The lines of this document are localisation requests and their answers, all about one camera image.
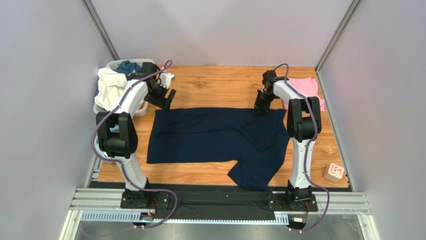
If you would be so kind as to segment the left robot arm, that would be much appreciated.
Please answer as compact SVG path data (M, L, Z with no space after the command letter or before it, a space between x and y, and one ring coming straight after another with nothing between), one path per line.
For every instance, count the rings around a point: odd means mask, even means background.
M122 209L154 209L157 190L152 190L143 174L136 155L138 135L133 122L144 102L162 110L169 110L176 94L170 85L175 76L152 61L136 63L126 75L126 87L117 102L107 111L96 115L96 129L92 135L92 149L103 161L116 163L125 179L121 197Z

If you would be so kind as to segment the navy blue t shirt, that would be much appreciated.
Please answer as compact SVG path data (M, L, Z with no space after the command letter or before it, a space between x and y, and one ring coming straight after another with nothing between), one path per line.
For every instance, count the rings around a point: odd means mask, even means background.
M265 191L285 161L286 111L253 115L250 108L157 110L147 163L236 161L228 176L242 189Z

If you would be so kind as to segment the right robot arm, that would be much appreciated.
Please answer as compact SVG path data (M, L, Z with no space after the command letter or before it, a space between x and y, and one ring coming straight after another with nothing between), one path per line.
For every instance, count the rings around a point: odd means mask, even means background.
M310 172L313 148L322 127L320 101L298 90L287 76L277 76L275 70L267 70L262 78L263 89L257 92L253 114L268 113L275 99L287 104L286 128L293 143L293 159L284 204L290 210L304 209L312 199Z

